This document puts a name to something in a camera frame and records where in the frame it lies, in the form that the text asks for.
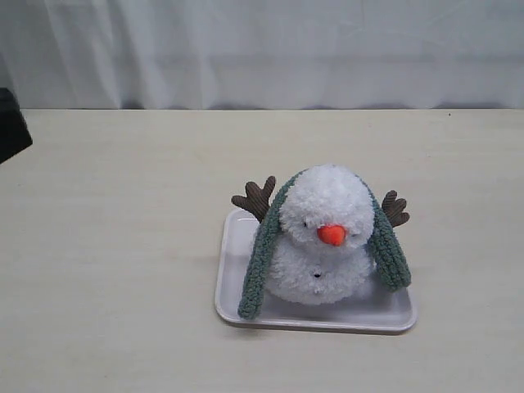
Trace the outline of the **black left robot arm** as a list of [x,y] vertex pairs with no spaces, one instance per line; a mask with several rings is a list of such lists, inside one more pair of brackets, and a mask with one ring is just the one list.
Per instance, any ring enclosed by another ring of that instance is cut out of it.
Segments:
[[33,139],[15,95],[8,88],[1,88],[1,163],[32,145]]

